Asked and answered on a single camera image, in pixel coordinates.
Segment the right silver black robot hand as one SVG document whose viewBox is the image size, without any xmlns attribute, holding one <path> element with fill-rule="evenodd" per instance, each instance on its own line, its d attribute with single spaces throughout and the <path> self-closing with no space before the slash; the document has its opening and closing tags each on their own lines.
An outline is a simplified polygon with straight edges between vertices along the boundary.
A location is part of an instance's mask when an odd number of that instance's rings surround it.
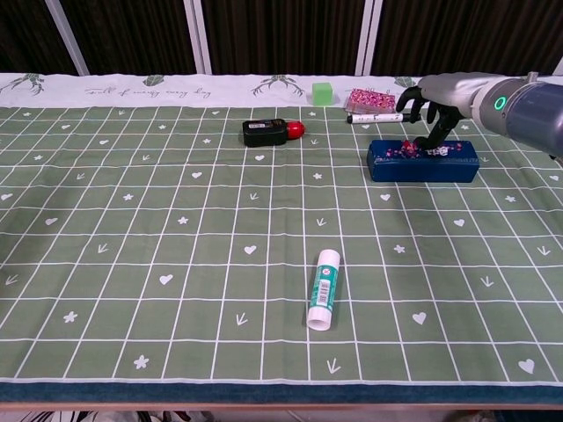
<svg viewBox="0 0 563 422">
<path fill-rule="evenodd" d="M 424 76 L 416 86 L 405 89 L 396 103 L 396 111 L 401 112 L 412 100 L 411 123 L 419 119 L 420 110 L 426 103 L 428 124 L 439 114 L 430 134 L 417 137 L 415 144 L 424 150 L 439 148 L 460 120 L 471 117 L 472 101 L 490 76 L 482 72 L 442 73 Z"/>
</svg>

